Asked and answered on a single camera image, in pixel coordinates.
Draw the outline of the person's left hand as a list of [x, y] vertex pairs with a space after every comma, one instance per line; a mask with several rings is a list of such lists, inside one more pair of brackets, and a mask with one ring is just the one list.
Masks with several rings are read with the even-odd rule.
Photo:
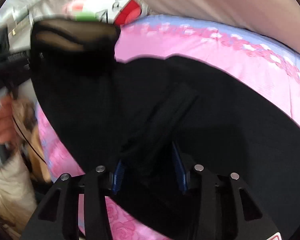
[[19, 135], [13, 121], [13, 99], [10, 94], [0, 99], [0, 145], [7, 146], [14, 155], [18, 152]]

